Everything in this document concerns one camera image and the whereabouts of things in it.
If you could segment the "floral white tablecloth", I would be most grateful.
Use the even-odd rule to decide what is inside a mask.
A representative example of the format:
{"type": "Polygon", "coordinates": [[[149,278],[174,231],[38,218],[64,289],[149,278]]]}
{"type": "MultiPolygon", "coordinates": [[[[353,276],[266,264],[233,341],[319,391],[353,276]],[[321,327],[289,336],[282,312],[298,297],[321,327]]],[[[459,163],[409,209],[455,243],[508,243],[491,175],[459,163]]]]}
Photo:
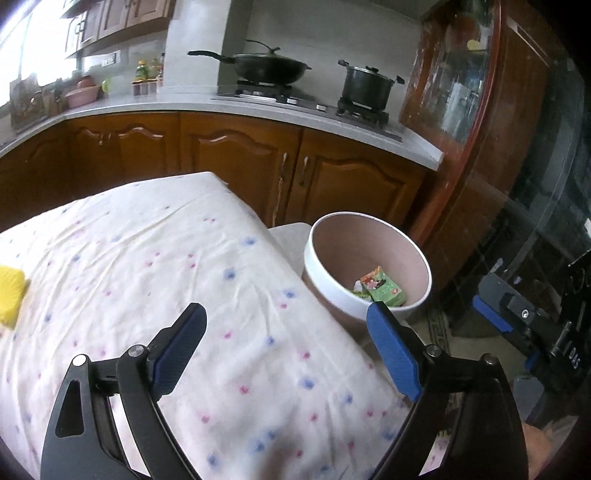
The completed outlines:
{"type": "Polygon", "coordinates": [[[118,187],[1,235],[29,286],[1,332],[1,436],[38,476],[72,360],[148,343],[192,302],[207,331],[166,422],[204,479],[367,479],[409,411],[216,176],[118,187]]]}

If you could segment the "gas stove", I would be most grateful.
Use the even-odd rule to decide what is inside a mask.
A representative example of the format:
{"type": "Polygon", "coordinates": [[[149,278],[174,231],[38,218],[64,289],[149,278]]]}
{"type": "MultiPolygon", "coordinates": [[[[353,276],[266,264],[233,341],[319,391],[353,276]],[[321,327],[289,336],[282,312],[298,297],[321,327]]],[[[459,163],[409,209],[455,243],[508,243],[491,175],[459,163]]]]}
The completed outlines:
{"type": "Polygon", "coordinates": [[[238,80],[235,86],[218,86],[217,92],[212,95],[212,99],[262,104],[307,112],[311,115],[331,118],[342,123],[361,127],[363,130],[384,135],[400,143],[403,142],[403,134],[400,129],[389,125],[389,114],[387,112],[375,114],[363,110],[362,107],[356,107],[354,111],[345,110],[339,106],[321,103],[314,96],[305,94],[300,89],[290,85],[256,84],[238,80]]]}

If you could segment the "brown upper kitchen cabinets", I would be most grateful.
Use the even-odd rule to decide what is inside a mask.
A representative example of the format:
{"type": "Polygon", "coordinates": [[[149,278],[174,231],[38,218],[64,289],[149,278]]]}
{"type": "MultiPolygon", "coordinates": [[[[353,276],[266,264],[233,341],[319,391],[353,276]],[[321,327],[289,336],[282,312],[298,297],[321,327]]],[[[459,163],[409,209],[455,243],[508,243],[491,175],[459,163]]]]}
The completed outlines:
{"type": "Polygon", "coordinates": [[[66,57],[90,55],[168,28],[173,0],[64,1],[66,57]]]}

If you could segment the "green milk carton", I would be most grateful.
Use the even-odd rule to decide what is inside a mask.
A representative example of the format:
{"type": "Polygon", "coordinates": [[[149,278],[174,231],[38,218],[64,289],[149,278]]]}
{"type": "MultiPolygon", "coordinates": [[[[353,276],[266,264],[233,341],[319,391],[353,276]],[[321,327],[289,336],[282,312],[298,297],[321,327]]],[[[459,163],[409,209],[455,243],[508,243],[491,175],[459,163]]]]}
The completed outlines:
{"type": "Polygon", "coordinates": [[[352,293],[368,301],[384,302],[389,307],[400,307],[407,301],[406,292],[381,266],[356,280],[352,293]]]}

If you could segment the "brown kitchen cabinets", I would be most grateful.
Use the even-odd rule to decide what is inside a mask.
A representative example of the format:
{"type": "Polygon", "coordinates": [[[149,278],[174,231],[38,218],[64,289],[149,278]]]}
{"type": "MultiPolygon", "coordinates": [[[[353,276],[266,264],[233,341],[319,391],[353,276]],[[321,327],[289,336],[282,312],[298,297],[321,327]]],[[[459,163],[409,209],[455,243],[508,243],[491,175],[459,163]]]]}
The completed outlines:
{"type": "Polygon", "coordinates": [[[64,1],[66,57],[90,55],[168,28],[173,0],[64,1]]]}
{"type": "Polygon", "coordinates": [[[402,225],[427,169],[320,130],[246,116],[140,112],[64,120],[1,159],[1,225],[130,183],[211,172],[270,227],[336,211],[402,225]]]}

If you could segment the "dish drying rack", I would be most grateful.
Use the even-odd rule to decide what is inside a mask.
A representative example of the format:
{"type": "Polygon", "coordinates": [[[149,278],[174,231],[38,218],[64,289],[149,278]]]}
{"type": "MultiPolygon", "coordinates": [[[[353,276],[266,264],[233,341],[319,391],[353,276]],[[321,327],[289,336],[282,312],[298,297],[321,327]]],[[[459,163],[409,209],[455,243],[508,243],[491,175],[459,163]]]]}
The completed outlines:
{"type": "Polygon", "coordinates": [[[23,131],[33,124],[45,120],[47,111],[43,101],[43,90],[35,74],[10,83],[11,127],[23,131]]]}

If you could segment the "yellow foam fruit net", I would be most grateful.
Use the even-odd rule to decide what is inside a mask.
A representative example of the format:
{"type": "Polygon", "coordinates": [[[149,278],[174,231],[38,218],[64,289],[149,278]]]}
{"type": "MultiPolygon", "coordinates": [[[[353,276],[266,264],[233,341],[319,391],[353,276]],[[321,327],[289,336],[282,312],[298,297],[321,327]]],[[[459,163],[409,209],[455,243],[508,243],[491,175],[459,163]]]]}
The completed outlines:
{"type": "Polygon", "coordinates": [[[15,327],[26,285],[23,271],[7,266],[0,268],[0,320],[3,326],[15,327]]]}

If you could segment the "brown lower kitchen cabinets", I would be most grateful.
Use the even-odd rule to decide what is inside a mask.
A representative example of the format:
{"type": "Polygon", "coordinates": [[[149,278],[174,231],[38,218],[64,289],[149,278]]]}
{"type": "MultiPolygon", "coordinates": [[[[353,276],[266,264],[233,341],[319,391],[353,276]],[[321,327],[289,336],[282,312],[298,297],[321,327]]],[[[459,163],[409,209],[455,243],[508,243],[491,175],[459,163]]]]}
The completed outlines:
{"type": "Polygon", "coordinates": [[[1,159],[1,225],[130,183],[211,172],[270,227],[336,211],[402,225],[427,169],[320,130],[246,116],[140,112],[64,120],[1,159]]]}

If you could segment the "black wok with lid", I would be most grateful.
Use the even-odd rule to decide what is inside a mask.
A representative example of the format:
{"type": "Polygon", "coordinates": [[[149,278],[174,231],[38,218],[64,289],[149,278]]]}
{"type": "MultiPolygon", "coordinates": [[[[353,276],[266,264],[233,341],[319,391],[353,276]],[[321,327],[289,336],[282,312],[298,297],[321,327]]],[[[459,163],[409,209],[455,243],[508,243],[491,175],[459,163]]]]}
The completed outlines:
{"type": "Polygon", "coordinates": [[[287,86],[296,83],[311,70],[307,63],[277,54],[280,47],[271,48],[263,42],[249,40],[266,47],[263,53],[238,53],[222,55],[208,50],[190,50],[188,56],[208,57],[222,64],[231,65],[239,78],[256,84],[287,86]]]}

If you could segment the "glass door wooden cabinet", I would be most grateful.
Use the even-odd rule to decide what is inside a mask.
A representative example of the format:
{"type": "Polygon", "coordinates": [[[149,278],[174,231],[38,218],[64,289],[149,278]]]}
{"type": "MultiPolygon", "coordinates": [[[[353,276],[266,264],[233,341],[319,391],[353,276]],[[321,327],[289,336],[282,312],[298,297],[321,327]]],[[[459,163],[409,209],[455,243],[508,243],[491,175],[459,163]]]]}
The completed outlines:
{"type": "Polygon", "coordinates": [[[530,1],[439,1],[421,27],[400,121],[443,154],[411,226],[443,289],[508,202],[566,51],[530,1]]]}

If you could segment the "pink basin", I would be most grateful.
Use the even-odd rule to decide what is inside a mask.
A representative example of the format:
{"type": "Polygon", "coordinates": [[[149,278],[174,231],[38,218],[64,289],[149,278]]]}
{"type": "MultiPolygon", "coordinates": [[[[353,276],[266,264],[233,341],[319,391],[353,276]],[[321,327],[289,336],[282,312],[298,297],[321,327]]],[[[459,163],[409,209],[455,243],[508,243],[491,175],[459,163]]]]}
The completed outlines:
{"type": "Polygon", "coordinates": [[[74,109],[94,102],[99,89],[100,86],[90,76],[83,77],[76,87],[65,95],[68,108],[74,109]]]}

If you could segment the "dark stock pot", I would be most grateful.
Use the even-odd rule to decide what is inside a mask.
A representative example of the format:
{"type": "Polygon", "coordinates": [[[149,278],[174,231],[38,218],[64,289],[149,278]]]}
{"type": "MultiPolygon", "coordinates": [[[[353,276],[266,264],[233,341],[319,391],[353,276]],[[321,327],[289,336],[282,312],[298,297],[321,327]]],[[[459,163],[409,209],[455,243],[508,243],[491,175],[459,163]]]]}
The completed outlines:
{"type": "Polygon", "coordinates": [[[360,106],[373,112],[383,112],[394,84],[406,83],[403,77],[387,77],[375,67],[353,66],[346,60],[339,60],[338,64],[346,69],[346,79],[339,98],[341,109],[360,106]]]}

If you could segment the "pink white trash bin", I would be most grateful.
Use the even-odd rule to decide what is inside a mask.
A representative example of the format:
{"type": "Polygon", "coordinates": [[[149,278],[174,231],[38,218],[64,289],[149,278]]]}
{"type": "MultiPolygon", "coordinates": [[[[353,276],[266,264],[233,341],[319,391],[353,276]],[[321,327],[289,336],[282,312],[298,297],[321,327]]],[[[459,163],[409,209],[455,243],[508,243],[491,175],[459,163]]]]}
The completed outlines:
{"type": "Polygon", "coordinates": [[[367,333],[370,301],[353,293],[363,276],[380,267],[407,295],[392,312],[408,319],[430,296],[430,265],[415,242],[379,218],[335,212],[315,221],[304,246],[304,284],[332,318],[355,338],[367,333]]]}

